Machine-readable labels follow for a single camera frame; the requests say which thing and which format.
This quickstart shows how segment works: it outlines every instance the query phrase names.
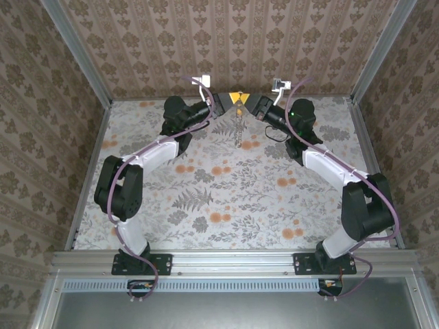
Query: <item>metal bracket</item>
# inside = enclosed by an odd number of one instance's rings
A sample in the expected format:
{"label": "metal bracket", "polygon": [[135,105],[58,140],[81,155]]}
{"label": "metal bracket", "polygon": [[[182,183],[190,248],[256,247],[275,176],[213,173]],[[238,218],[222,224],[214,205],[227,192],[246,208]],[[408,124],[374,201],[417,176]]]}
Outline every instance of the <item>metal bracket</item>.
{"label": "metal bracket", "polygon": [[316,255],[313,252],[309,253],[297,253],[293,254],[294,260],[294,272],[297,276],[310,276],[310,275],[346,275],[357,274],[357,268],[355,261],[348,254],[337,258],[336,267],[323,271],[317,262]]}
{"label": "metal bracket", "polygon": [[[160,276],[171,275],[171,254],[150,254],[148,256],[148,260],[155,266]],[[153,276],[154,272],[148,266],[146,266],[145,268],[127,268],[126,260],[123,259],[123,254],[116,254],[113,259],[111,274],[114,276]]]}

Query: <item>ventilation slot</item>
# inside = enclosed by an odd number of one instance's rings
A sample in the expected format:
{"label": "ventilation slot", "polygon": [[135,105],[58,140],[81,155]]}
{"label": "ventilation slot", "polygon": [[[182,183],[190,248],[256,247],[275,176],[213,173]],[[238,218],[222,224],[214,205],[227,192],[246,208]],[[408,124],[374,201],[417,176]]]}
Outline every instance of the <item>ventilation slot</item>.
{"label": "ventilation slot", "polygon": [[[72,292],[127,292],[127,279],[68,279],[64,281],[63,293]],[[133,289],[142,292],[144,289]],[[319,291],[318,279],[254,279],[254,280],[180,280],[163,278],[156,292],[306,292]]]}

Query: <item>wallpaper wall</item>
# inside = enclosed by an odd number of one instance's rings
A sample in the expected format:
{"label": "wallpaper wall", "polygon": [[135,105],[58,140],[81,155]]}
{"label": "wallpaper wall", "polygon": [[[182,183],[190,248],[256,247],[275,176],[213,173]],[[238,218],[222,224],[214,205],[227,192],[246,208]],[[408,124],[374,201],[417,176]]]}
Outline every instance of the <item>wallpaper wall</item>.
{"label": "wallpaper wall", "polygon": [[115,99],[271,90],[314,76],[305,94],[349,94],[396,0],[61,0]]}
{"label": "wallpaper wall", "polygon": [[0,328],[25,328],[103,110],[38,1],[0,1]]}
{"label": "wallpaper wall", "polygon": [[360,106],[439,305],[439,1],[418,1]]}

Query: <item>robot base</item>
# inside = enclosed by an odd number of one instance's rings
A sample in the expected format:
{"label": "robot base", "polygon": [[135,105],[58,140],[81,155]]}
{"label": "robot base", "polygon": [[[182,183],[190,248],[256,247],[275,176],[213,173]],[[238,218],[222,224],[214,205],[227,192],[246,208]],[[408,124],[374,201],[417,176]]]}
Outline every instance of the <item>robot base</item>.
{"label": "robot base", "polygon": [[[156,268],[160,276],[170,276],[172,270],[171,254],[151,254],[148,243],[140,257],[148,259]],[[134,258],[119,249],[112,262],[111,274],[114,276],[153,276],[154,272],[145,262]]]}
{"label": "robot base", "polygon": [[317,250],[314,253],[293,254],[293,261],[294,272],[297,276],[357,274],[355,261],[351,256],[345,254],[335,259],[329,258],[321,242],[317,244]]}

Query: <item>black cable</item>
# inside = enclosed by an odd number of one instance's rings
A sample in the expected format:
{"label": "black cable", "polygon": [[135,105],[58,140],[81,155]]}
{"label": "black cable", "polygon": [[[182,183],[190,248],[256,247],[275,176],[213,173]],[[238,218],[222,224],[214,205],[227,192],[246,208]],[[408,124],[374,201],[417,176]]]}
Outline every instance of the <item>black cable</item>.
{"label": "black cable", "polygon": [[211,122],[207,121],[205,125],[203,125],[202,127],[199,127],[198,129],[192,130],[191,132],[197,132],[197,131],[199,131],[201,129],[207,128],[207,126],[210,125],[210,124],[211,124]]}
{"label": "black cable", "polygon": [[287,137],[285,137],[285,139],[283,141],[280,141],[279,139],[275,139],[273,137],[268,136],[267,135],[267,128],[269,128],[269,127],[272,128],[273,130],[278,130],[277,128],[273,127],[272,125],[268,125],[267,127],[265,127],[265,135],[267,136],[268,139],[271,139],[272,141],[275,141],[278,143],[283,143],[288,139],[288,137],[289,137],[288,135],[287,135]]}

